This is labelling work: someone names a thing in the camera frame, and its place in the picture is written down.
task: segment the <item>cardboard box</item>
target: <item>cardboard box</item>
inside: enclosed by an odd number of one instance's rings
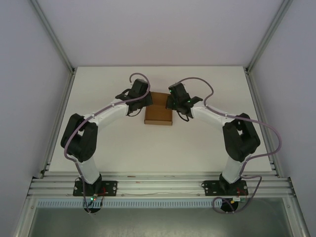
[[[172,125],[172,110],[165,108],[169,94],[151,92],[153,105],[147,106],[145,124]]]

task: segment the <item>purple cable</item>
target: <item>purple cable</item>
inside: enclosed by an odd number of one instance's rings
[[[104,107],[103,109],[99,110],[98,112],[96,112],[96,113],[94,114],[94,116],[97,116],[97,115],[101,114],[102,112],[108,110],[109,108],[111,108],[111,107],[113,107],[113,106],[120,105],[120,104],[125,104],[125,103],[128,103],[128,102],[133,102],[133,101],[136,101],[136,100],[141,100],[141,99],[143,99],[143,98],[145,98],[145,97],[147,96],[147,94],[148,94],[149,91],[150,91],[150,83],[149,83],[148,78],[147,78],[144,74],[142,74],[142,73],[133,73],[132,75],[129,76],[129,82],[130,82],[130,83],[132,83],[132,77],[133,77],[134,75],[140,75],[140,76],[142,76],[142,77],[147,81],[147,83],[148,83],[148,88],[147,88],[146,93],[145,93],[144,95],[138,97],[138,98],[135,98],[135,99],[125,100],[125,101],[119,101],[119,102],[114,103],[113,105],[112,105],[112,104],[111,104],[111,105],[108,105],[108,106]],[[66,143],[66,145],[65,145],[65,149],[64,149],[64,156],[65,156],[65,158],[76,163],[76,168],[77,168],[77,170],[78,170],[78,172],[79,172],[79,175],[80,175],[80,177],[82,178],[82,180],[84,181],[84,182],[83,182],[83,186],[82,186],[82,187],[83,187],[83,189],[82,189],[82,191],[83,191],[83,200],[84,200],[84,204],[85,204],[86,209],[87,209],[88,212],[90,212],[90,210],[89,210],[89,207],[88,207],[88,203],[87,203],[87,201],[86,201],[86,195],[85,195],[85,179],[84,179],[84,176],[83,176],[83,174],[82,174],[82,172],[81,172],[81,170],[80,170],[80,167],[79,167],[79,165],[78,165],[78,160],[75,159],[75,158],[69,157],[69,156],[67,155],[67,150],[68,150],[68,147],[69,147],[70,142],[72,141],[72,139],[74,138],[74,136],[77,134],[77,132],[78,132],[90,119],[92,119],[92,118],[93,118],[93,116],[87,117],[87,118],[74,130],[74,132],[73,132],[73,133],[71,134],[71,136],[69,137],[69,139],[68,139],[68,141],[67,141],[67,143]]]
[[[258,188],[259,188],[259,185],[260,185],[260,183],[261,183],[261,181],[262,181],[262,176],[260,176],[260,175],[256,175],[256,176],[252,176],[252,177],[242,176],[242,173],[243,173],[243,171],[245,170],[245,167],[246,167],[247,163],[248,163],[250,160],[252,160],[252,159],[259,158],[259,157],[270,156],[270,155],[273,155],[273,154],[277,153],[277,152],[281,149],[281,147],[282,147],[281,135],[279,134],[279,132],[278,132],[274,127],[272,127],[272,126],[270,126],[270,125],[268,125],[268,124],[266,124],[266,123],[264,123],[264,122],[261,122],[261,121],[258,121],[258,120],[253,120],[253,119],[249,119],[249,118],[242,118],[242,117],[239,117],[239,116],[224,114],[224,113],[222,113],[222,112],[219,112],[219,111],[217,111],[217,110],[215,110],[215,109],[209,107],[209,106],[206,104],[206,101],[207,101],[207,99],[208,99],[209,97],[211,97],[211,96],[214,94],[214,89],[213,89],[213,87],[212,87],[206,80],[204,80],[204,79],[202,79],[202,78],[197,78],[197,77],[184,78],[184,79],[180,80],[179,82],[182,82],[182,81],[185,81],[185,80],[189,80],[189,79],[197,79],[197,80],[200,80],[200,81],[206,83],[206,84],[208,85],[208,87],[211,89],[211,93],[210,93],[208,96],[206,96],[206,98],[204,99],[204,106],[205,106],[208,110],[210,110],[211,112],[213,112],[213,113],[215,113],[215,114],[217,114],[217,115],[223,116],[223,117],[231,118],[231,119],[239,119],[239,120],[243,120],[243,121],[247,121],[247,122],[258,123],[259,125],[263,125],[263,126],[265,126],[265,127],[268,127],[269,129],[271,129],[271,130],[276,134],[276,136],[277,136],[277,139],[278,139],[278,147],[277,147],[274,151],[268,152],[268,153],[265,153],[265,154],[256,155],[256,156],[253,156],[253,157],[249,157],[249,158],[247,158],[247,159],[245,160],[245,162],[243,163],[243,165],[242,165],[242,167],[241,167],[241,170],[240,170],[240,173],[239,173],[239,175],[241,176],[241,178],[243,178],[243,179],[260,178],[260,180],[259,180],[259,182],[258,182],[258,184],[257,184],[257,186],[256,186],[255,191],[253,192],[251,198],[248,200],[248,202],[246,203],[246,205],[243,206],[242,209],[240,209],[240,210],[233,211],[233,212],[228,212],[228,213],[229,213],[229,214],[234,214],[234,213],[240,212],[240,211],[244,210],[244,209],[251,203],[251,201],[253,200],[253,198],[254,198],[254,196],[255,196],[255,194],[256,194]],[[231,209],[233,210],[232,205],[230,204],[230,202],[229,202],[227,199],[222,198],[222,197],[216,197],[216,198],[213,200],[213,209],[214,209],[216,212],[221,213],[221,214],[226,214],[226,212],[221,212],[221,211],[218,211],[218,210],[215,209],[214,204],[215,204],[215,201],[218,200],[218,199],[221,199],[221,200],[223,200],[224,202],[228,203],[229,206],[231,207]]]

